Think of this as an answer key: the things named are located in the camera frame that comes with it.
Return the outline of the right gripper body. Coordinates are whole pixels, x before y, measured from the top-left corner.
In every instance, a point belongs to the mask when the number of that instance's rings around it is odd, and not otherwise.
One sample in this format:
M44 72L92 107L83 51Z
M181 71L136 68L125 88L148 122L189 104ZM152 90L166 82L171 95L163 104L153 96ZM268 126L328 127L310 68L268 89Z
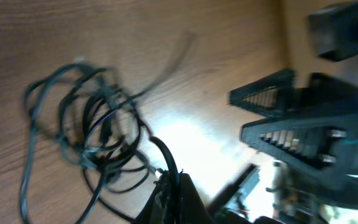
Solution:
M324 168L317 194L331 205L358 210L358 87L313 73L310 100L323 111L327 129L319 140Z

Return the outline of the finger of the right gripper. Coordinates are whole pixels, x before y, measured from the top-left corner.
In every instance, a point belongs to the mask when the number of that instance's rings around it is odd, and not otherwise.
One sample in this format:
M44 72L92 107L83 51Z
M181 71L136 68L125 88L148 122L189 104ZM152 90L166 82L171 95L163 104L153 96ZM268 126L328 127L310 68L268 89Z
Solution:
M231 106L266 118L289 116L313 105L311 90L294 86L296 72L286 68L229 92Z
M261 119L240 140L306 175L358 175L358 119Z

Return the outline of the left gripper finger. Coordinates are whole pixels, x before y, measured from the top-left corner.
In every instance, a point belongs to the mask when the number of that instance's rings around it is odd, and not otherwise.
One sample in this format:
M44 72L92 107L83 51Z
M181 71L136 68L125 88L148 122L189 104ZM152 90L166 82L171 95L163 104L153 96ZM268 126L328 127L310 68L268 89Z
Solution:
M171 193L169 173L163 171L148 201L132 224L215 224L198 195L191 177L179 173L178 200Z

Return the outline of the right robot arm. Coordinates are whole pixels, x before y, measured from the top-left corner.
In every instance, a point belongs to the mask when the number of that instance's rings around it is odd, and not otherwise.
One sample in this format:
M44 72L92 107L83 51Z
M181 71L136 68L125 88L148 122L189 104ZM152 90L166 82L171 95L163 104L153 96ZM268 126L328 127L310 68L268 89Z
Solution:
M286 68L230 92L231 105L261 115L242 126L249 147L286 164L279 192L298 203L358 210L358 1L324 7L307 18L319 58L349 61L348 76L314 72L304 88Z

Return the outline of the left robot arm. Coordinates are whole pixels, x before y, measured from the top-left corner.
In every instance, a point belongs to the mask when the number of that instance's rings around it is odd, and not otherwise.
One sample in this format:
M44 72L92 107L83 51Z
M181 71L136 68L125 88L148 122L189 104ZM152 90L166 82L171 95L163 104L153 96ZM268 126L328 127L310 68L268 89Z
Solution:
M205 206L189 174L179 173L179 187L172 192L169 173L163 174L145 207L132 224L251 223L246 198L259 183L259 167L251 164Z

